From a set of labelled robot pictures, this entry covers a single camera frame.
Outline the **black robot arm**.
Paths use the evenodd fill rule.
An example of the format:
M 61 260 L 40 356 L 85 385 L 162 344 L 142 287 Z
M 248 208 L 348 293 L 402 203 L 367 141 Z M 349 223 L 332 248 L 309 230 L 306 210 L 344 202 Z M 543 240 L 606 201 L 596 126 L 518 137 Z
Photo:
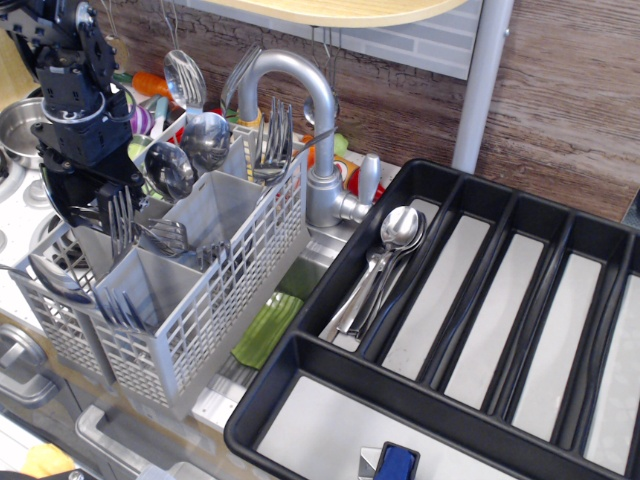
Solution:
M 128 155 L 126 91 L 115 48 L 86 1 L 4 1 L 1 28 L 42 91 L 45 121 L 31 127 L 49 200 L 73 227 L 110 233 L 116 198 L 138 207 L 144 180 Z

